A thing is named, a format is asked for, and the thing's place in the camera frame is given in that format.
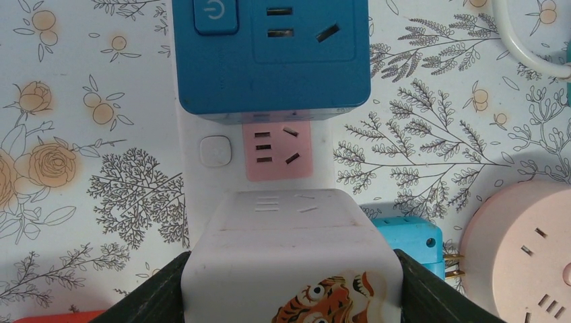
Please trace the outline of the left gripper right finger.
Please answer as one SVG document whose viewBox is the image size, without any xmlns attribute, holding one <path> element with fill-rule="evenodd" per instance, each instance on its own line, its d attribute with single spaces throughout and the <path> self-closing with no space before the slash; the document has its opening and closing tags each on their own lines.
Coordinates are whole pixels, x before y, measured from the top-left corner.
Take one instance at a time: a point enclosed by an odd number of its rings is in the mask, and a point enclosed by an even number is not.
<svg viewBox="0 0 571 323">
<path fill-rule="evenodd" d="M 403 269 L 401 321 L 410 323 L 501 322 L 400 249 Z"/>
</svg>

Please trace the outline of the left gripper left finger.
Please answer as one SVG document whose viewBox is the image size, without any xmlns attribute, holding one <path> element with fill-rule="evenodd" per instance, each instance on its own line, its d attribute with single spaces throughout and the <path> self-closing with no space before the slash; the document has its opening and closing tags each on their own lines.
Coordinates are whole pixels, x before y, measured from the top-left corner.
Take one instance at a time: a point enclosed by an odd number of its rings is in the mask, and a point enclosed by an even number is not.
<svg viewBox="0 0 571 323">
<path fill-rule="evenodd" d="M 181 253 L 92 322 L 184 322 L 181 278 L 190 255 Z"/>
</svg>

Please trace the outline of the red cube socket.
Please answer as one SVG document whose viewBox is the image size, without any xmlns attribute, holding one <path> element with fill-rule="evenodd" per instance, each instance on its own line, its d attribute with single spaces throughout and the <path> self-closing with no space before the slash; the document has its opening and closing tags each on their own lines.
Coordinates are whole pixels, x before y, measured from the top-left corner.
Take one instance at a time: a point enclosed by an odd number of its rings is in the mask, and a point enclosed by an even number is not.
<svg viewBox="0 0 571 323">
<path fill-rule="evenodd" d="M 88 323 L 104 311 L 76 312 L 21 318 L 14 323 Z"/>
</svg>

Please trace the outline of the white pink cube socket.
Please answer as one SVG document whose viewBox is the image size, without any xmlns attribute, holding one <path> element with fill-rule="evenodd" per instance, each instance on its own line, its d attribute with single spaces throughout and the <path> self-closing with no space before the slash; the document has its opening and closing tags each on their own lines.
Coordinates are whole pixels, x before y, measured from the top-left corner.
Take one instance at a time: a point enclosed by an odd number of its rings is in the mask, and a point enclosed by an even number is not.
<svg viewBox="0 0 571 323">
<path fill-rule="evenodd" d="M 399 322 L 403 270 L 337 189 L 235 192 L 181 279 L 185 322 Z"/>
</svg>

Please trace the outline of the dark blue cube socket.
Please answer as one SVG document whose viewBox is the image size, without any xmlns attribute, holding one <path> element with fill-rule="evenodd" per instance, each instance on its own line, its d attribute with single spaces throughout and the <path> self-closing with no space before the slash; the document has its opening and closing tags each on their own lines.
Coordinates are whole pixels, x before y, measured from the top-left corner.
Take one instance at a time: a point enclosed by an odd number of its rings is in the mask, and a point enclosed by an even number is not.
<svg viewBox="0 0 571 323">
<path fill-rule="evenodd" d="M 324 120 L 370 97 L 367 1 L 173 1 L 178 101 L 222 124 Z"/>
</svg>

